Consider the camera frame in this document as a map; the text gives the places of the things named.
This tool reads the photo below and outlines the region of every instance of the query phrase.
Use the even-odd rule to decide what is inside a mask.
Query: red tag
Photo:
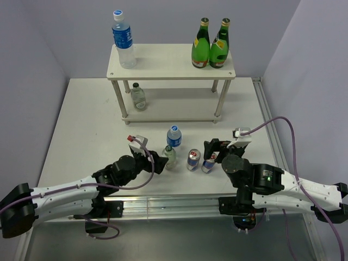
[[[197,67],[206,67],[207,66],[207,62],[208,61],[195,61],[195,60],[192,60],[192,63],[194,65],[196,65]]]

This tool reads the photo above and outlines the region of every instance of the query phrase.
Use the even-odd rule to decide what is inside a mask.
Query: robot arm
[[[236,197],[219,199],[221,214],[262,212],[263,208],[285,209],[315,214],[318,220],[327,222],[302,192],[301,184],[333,223],[342,223],[348,219],[348,205],[342,203],[342,198],[348,194],[346,184],[324,185],[306,179],[300,179],[298,183],[288,171],[268,164],[252,164],[242,158],[251,136],[240,134],[249,130],[236,129],[232,142],[218,139],[204,142],[204,159],[209,159],[213,152],[219,152],[216,162],[221,163],[232,185],[237,188]]]
[[[106,211],[104,197],[117,192],[135,179],[141,171],[152,172],[152,163],[137,139],[145,147],[147,139],[141,136],[128,137],[132,157],[125,155],[118,161],[95,172],[92,176],[75,182],[46,188],[29,188],[28,183],[15,187],[0,202],[0,221],[3,238],[12,238],[30,230],[44,221],[68,215],[85,215],[87,218],[100,217]],[[168,158],[149,151],[154,161],[154,172],[163,171]],[[39,195],[25,200],[5,211],[25,197]]]

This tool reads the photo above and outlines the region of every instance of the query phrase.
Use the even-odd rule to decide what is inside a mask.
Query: green glass bottle
[[[192,64],[196,68],[204,68],[209,60],[210,41],[208,34],[209,19],[206,17],[201,19],[201,27],[197,33],[197,37],[192,45]]]
[[[210,49],[209,64],[213,68],[221,68],[228,56],[229,41],[228,41],[228,27],[230,20],[228,18],[222,19],[221,28],[212,43]]]

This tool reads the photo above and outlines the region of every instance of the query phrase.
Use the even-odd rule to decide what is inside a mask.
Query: white shelf
[[[134,45],[136,66],[124,69],[119,63],[119,54],[113,45],[107,72],[108,80],[199,80],[234,79],[235,70],[231,52],[224,66],[215,69],[198,69],[192,66],[192,44],[137,44]]]
[[[212,92],[213,81],[137,81],[143,88],[147,108],[137,111],[131,94],[123,92],[129,122],[146,121],[212,121],[219,101],[218,92]]]

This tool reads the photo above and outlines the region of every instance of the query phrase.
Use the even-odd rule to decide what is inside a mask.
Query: red bull can
[[[189,156],[187,158],[187,168],[190,171],[195,171],[196,169],[198,169],[198,164],[200,162],[201,159],[201,153],[199,150],[197,149],[192,149],[189,152]]]
[[[215,159],[218,155],[216,155],[215,152],[213,152],[212,156],[210,157],[210,159],[203,161],[202,164],[202,171],[205,173],[211,173],[212,168],[215,165]]]

